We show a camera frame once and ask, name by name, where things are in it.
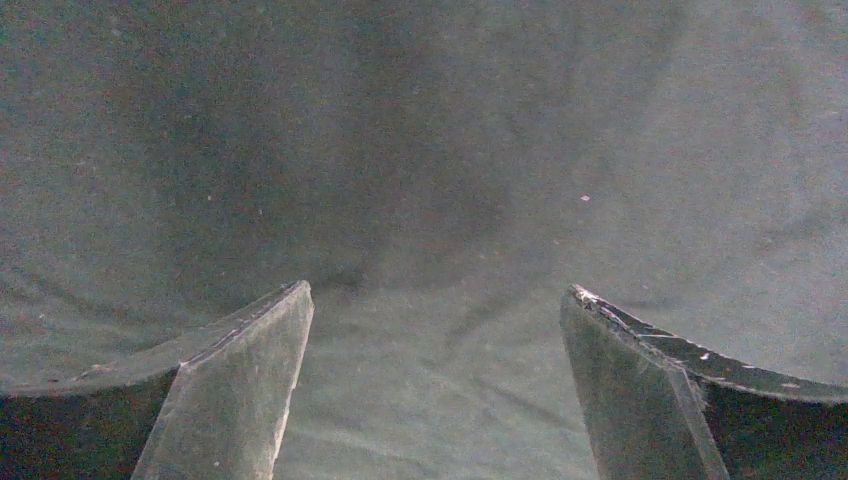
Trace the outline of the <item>black t shirt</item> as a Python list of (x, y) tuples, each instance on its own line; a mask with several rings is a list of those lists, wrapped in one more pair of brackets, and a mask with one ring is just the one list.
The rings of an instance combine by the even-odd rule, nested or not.
[(592, 479), (579, 284), (847, 380), (843, 1), (5, 1), (1, 382), (311, 284), (279, 479)]

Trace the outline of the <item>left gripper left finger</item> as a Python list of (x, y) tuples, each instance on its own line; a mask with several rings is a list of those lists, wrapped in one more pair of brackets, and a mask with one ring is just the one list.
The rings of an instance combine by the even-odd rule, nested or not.
[(66, 380), (1, 391), (5, 479), (270, 479), (314, 313), (297, 281)]

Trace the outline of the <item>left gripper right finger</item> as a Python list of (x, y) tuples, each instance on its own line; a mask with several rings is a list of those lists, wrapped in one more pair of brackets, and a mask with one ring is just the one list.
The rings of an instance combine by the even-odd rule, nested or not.
[(560, 325), (603, 479), (843, 479), (847, 390), (761, 369), (573, 285)]

